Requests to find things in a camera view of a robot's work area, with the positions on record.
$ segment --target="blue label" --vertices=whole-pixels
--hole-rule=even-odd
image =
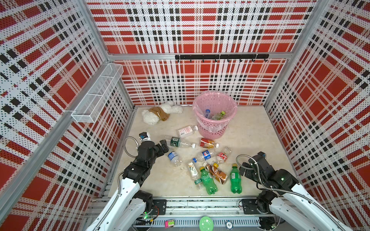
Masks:
[[[205,150],[204,152],[202,152],[202,154],[203,154],[205,160],[208,160],[211,157],[208,150]]]
[[[168,154],[168,158],[169,158],[169,160],[172,160],[175,156],[177,156],[176,152],[170,152],[170,153]]]

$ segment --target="wire mesh basket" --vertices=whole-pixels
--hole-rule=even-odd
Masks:
[[[81,123],[95,123],[123,74],[121,64],[107,64],[99,78],[78,104],[72,117]]]

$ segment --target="plastic bottle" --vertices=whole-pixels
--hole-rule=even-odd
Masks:
[[[167,145],[173,147],[192,147],[195,148],[195,143],[187,142],[186,140],[180,139],[178,137],[173,136],[165,136],[164,139],[167,141]]]
[[[231,192],[240,194],[242,192],[242,179],[239,174],[238,165],[232,164],[230,172]]]
[[[220,113],[216,113],[216,114],[214,114],[214,115],[212,116],[212,118],[211,118],[211,119],[213,119],[213,120],[220,120],[220,119],[222,119],[225,115],[226,115],[226,112],[221,111]]]
[[[204,169],[204,167],[200,167],[199,170],[201,171],[202,182],[203,182],[204,187],[206,188],[208,195],[211,195],[217,192],[218,188],[215,182],[213,181],[211,174],[207,172]]]
[[[201,188],[204,188],[201,175],[198,173],[198,170],[196,169],[196,164],[194,160],[191,160],[188,163],[188,170],[190,172],[190,177],[193,179],[195,187],[199,190]]]
[[[179,166],[181,165],[181,159],[180,157],[176,154],[176,152],[172,149],[169,150],[169,153],[168,153],[168,158],[169,160],[171,161],[171,163],[174,165],[174,166]]]
[[[214,163],[213,165],[210,165],[207,162],[203,163],[203,167],[205,167],[209,173],[215,178],[218,182],[221,184],[225,184],[226,180],[229,178],[229,176],[218,169],[218,164]]]
[[[204,113],[204,117],[209,119],[209,116],[211,115],[211,111],[209,109],[206,110],[206,113]]]
[[[209,140],[206,138],[201,138],[201,141],[199,143],[199,147],[205,147],[205,148],[218,148],[219,144],[215,143],[214,140]]]
[[[196,125],[189,125],[184,128],[179,129],[177,132],[179,133],[180,138],[188,137],[198,131],[198,126]]]
[[[198,155],[195,156],[195,158],[193,158],[193,160],[203,162],[216,155],[217,155],[216,150],[214,148],[211,148],[205,150],[204,152],[199,153]]]
[[[218,153],[218,155],[216,156],[216,161],[213,161],[213,163],[216,163],[216,164],[223,164],[225,163],[225,161],[228,159],[228,156],[231,155],[231,148],[229,147],[224,147],[223,150],[221,152]]]

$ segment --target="green bottle cap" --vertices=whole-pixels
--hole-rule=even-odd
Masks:
[[[213,221],[210,217],[202,217],[199,221],[201,231],[213,231]]]

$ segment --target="green soda bottle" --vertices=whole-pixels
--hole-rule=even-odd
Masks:
[[[204,187],[206,187],[208,195],[214,194],[215,192],[218,191],[218,188],[213,181],[213,178],[209,172],[207,172],[204,167],[200,167],[199,170],[201,171],[202,174],[202,181]]]
[[[231,192],[240,194],[242,192],[242,179],[239,175],[237,164],[232,164],[232,170],[230,172],[230,181],[231,181]]]

